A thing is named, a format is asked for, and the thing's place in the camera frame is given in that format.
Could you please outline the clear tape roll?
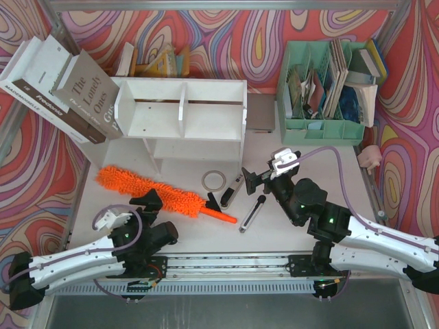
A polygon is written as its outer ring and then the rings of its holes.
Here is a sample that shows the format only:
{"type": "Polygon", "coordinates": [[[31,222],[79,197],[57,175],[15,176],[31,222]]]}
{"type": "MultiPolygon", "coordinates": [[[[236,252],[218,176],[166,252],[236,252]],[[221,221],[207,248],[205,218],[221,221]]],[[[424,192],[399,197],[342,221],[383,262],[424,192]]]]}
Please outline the clear tape roll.
{"type": "Polygon", "coordinates": [[[208,192],[218,192],[226,185],[226,176],[218,170],[207,171],[201,179],[203,188],[208,192]]]}

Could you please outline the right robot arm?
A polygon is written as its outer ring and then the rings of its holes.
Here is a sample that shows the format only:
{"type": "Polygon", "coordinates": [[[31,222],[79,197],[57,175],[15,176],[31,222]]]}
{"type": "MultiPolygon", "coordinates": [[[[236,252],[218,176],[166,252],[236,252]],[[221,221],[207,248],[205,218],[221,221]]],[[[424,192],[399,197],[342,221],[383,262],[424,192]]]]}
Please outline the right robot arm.
{"type": "Polygon", "coordinates": [[[327,201],[327,192],[309,178],[292,182],[297,170],[276,178],[242,171],[249,195],[263,186],[273,194],[294,226],[306,226],[316,244],[304,259],[289,262],[292,276],[330,276],[343,271],[371,271],[407,280],[426,293],[438,294],[438,239],[421,238],[355,217],[327,201]]]}

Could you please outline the grey notebook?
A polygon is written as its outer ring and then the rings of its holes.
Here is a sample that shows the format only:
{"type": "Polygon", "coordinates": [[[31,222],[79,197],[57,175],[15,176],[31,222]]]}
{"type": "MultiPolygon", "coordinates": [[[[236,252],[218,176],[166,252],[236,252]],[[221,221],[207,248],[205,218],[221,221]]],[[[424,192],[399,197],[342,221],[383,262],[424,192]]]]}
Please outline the grey notebook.
{"type": "Polygon", "coordinates": [[[248,130],[272,131],[275,129],[275,96],[248,93],[247,120],[248,130]]]}

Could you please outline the mint green desk organizer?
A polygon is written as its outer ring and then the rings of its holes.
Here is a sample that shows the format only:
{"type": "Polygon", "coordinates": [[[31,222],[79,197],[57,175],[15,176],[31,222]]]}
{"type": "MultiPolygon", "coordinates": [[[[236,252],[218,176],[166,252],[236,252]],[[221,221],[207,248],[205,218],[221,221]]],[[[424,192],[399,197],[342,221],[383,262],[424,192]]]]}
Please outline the mint green desk organizer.
{"type": "Polygon", "coordinates": [[[344,119],[340,105],[335,106],[331,116],[324,116],[323,107],[327,100],[327,91],[324,91],[318,103],[316,114],[304,110],[305,102],[301,99],[292,103],[293,97],[288,86],[291,77],[304,80],[310,72],[313,72],[324,86],[327,84],[330,68],[329,41],[287,42],[276,89],[282,144],[356,146],[362,141],[365,127],[360,123],[344,119]]]}

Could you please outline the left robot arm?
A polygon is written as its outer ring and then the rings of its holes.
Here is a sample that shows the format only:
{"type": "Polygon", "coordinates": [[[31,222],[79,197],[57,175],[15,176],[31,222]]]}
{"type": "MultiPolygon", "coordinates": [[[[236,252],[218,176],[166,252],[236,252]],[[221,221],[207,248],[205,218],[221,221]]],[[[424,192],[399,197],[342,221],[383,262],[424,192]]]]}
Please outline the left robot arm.
{"type": "Polygon", "coordinates": [[[5,282],[10,309],[35,306],[69,285],[100,278],[129,278],[154,288],[167,271],[167,259],[155,255],[178,240],[172,222],[154,223],[162,207],[158,193],[150,190],[128,206],[107,206],[97,213],[92,229],[108,230],[106,236],[48,256],[16,254],[5,282]]]}

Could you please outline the white books beside organizer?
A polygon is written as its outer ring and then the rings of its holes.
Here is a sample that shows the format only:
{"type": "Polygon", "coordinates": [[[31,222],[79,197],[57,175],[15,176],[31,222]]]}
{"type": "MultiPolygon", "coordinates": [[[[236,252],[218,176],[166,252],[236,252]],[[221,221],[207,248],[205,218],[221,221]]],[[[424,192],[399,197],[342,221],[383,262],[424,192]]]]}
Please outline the white books beside organizer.
{"type": "Polygon", "coordinates": [[[347,100],[347,114],[357,114],[349,118],[365,127],[372,127],[375,120],[375,105],[379,89],[388,78],[388,66],[378,43],[374,39],[366,41],[363,47],[349,46],[351,60],[348,67],[342,100],[347,100]]]}

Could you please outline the black binder clip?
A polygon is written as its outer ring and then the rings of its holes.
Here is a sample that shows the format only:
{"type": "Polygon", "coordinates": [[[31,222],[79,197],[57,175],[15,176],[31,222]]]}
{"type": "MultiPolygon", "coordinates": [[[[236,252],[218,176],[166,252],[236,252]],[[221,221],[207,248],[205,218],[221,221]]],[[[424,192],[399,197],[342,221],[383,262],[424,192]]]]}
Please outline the black binder clip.
{"type": "Polygon", "coordinates": [[[214,196],[214,194],[212,192],[207,193],[207,201],[205,203],[205,206],[210,209],[210,210],[214,210],[216,212],[221,212],[221,208],[218,204],[218,202],[216,201],[216,198],[214,196]]]}

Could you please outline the large grey white book stack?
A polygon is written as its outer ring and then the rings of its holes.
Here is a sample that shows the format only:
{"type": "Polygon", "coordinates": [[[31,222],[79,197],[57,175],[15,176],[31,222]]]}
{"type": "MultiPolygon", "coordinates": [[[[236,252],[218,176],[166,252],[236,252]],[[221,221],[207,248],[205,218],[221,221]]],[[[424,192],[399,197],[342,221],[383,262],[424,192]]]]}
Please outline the large grey white book stack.
{"type": "Polygon", "coordinates": [[[53,36],[21,43],[1,73],[1,89],[77,143],[121,138],[118,86],[87,54],[73,56],[53,36]]]}

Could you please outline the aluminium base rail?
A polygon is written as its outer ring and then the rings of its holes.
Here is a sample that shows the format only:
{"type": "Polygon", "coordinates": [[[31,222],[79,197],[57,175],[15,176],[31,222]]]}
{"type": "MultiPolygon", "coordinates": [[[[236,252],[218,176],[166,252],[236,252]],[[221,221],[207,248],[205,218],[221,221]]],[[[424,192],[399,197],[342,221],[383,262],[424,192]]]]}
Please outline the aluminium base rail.
{"type": "Polygon", "coordinates": [[[333,248],[330,263],[318,264],[310,254],[289,256],[153,256],[143,262],[111,264],[105,276],[120,278],[166,278],[175,273],[263,273],[285,270],[291,277],[335,277],[350,272],[371,272],[409,280],[407,265],[395,258],[364,249],[333,248]]]}

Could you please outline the black white marker pen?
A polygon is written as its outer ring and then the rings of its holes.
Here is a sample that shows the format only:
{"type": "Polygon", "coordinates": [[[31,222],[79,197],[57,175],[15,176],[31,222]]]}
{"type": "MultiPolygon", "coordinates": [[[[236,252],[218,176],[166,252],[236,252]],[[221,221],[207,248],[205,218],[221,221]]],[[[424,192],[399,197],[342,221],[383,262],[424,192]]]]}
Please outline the black white marker pen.
{"type": "Polygon", "coordinates": [[[250,209],[250,211],[248,212],[248,214],[246,215],[246,217],[244,218],[244,220],[240,224],[240,227],[239,227],[240,233],[243,234],[248,230],[248,228],[251,226],[252,222],[254,221],[256,216],[258,215],[260,209],[264,205],[265,201],[266,201],[265,195],[258,196],[256,202],[254,203],[254,205],[252,206],[252,208],[250,209]]]}

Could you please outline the white wooden bookshelf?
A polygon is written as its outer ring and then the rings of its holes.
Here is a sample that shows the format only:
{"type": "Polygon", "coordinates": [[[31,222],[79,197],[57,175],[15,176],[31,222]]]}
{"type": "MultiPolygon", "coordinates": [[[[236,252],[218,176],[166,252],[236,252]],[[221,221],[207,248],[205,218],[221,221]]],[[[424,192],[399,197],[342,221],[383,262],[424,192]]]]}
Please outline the white wooden bookshelf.
{"type": "Polygon", "coordinates": [[[115,77],[115,119],[124,138],[139,139],[153,170],[165,160],[224,162],[243,158],[247,82],[197,78],[115,77]]]}

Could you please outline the black grey stapler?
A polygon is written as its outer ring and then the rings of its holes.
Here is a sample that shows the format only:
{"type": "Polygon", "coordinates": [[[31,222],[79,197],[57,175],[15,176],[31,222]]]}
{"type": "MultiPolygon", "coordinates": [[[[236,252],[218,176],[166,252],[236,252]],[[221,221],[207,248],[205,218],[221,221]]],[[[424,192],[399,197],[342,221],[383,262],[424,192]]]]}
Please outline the black grey stapler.
{"type": "Polygon", "coordinates": [[[233,202],[244,182],[244,175],[240,173],[225,190],[220,198],[220,208],[226,210],[233,202]]]}

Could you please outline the small books behind shelf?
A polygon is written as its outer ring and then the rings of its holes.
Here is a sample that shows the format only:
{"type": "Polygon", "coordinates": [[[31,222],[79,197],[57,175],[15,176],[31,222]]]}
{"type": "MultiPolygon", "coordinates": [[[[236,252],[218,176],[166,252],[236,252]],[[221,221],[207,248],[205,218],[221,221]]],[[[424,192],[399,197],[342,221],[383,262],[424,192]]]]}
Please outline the small books behind shelf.
{"type": "Polygon", "coordinates": [[[106,72],[114,77],[188,77],[190,73],[190,46],[175,53],[171,45],[147,64],[137,64],[139,50],[126,42],[122,52],[106,72]]]}

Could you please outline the pink piggy figurine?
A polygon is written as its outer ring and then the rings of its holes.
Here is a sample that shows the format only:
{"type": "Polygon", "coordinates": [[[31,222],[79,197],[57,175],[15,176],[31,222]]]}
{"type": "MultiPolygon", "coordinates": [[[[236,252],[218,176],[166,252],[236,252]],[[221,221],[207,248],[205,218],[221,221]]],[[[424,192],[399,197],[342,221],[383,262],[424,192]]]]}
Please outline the pink piggy figurine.
{"type": "Polygon", "coordinates": [[[378,145],[369,145],[365,147],[361,153],[357,156],[359,166],[365,168],[368,175],[372,174],[372,171],[379,167],[382,161],[381,151],[378,145]]]}

